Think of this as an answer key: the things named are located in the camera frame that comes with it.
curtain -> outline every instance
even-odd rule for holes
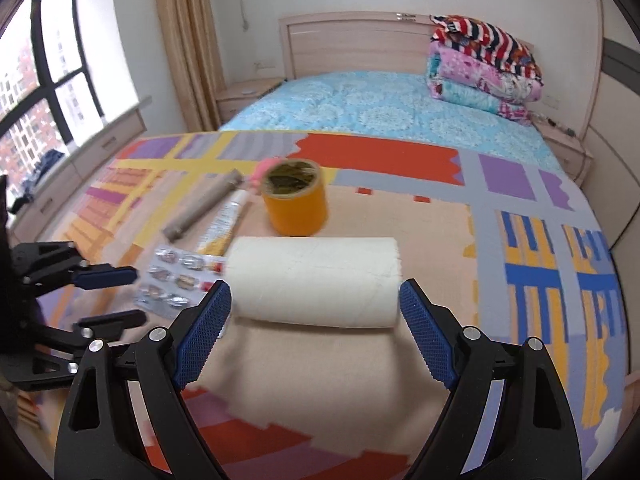
[[[169,69],[190,132],[220,126],[216,92],[225,88],[210,0],[156,0]]]

tape roll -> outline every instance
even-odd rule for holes
[[[312,160],[291,158],[273,166],[260,190],[269,220],[283,236],[311,236],[326,222],[322,170]]]

electrical outlet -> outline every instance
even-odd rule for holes
[[[560,109],[560,99],[558,99],[557,97],[553,97],[552,95],[545,95],[542,98],[542,102],[549,108],[553,108],[554,110]]]
[[[276,68],[276,60],[273,58],[261,59],[254,63],[256,70],[266,70],[268,68]]]

folded blanket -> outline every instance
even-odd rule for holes
[[[433,76],[478,88],[508,103],[523,104],[542,98],[542,83],[507,72],[434,41],[430,46]]]
[[[434,56],[431,56],[427,67],[427,86],[434,99],[483,110],[523,126],[531,124],[528,118],[529,111],[524,106],[507,103],[477,88],[435,75],[435,63]]]
[[[443,43],[502,72],[542,82],[542,70],[530,50],[501,28],[466,16],[433,16],[431,20],[440,25],[431,41]]]

clothing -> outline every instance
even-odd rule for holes
[[[542,98],[542,83],[497,68],[446,47],[437,41],[431,43],[433,59],[431,77],[439,76],[456,83],[477,88],[511,104],[523,104]]]
[[[542,70],[529,49],[501,28],[466,16],[433,16],[432,20],[441,27],[431,41],[442,43],[502,72],[542,82]]]
[[[523,126],[530,125],[529,111],[524,106],[510,104],[477,88],[433,76],[436,73],[436,63],[436,59],[431,56],[428,61],[427,88],[434,99],[489,112]]]
[[[58,150],[48,150],[42,154],[42,158],[36,162],[35,167],[31,174],[29,174],[21,183],[23,194],[18,197],[12,205],[9,213],[15,215],[20,211],[22,206],[29,202],[33,202],[33,190],[39,181],[45,176],[51,168],[53,168],[57,161],[59,161],[65,154]]]

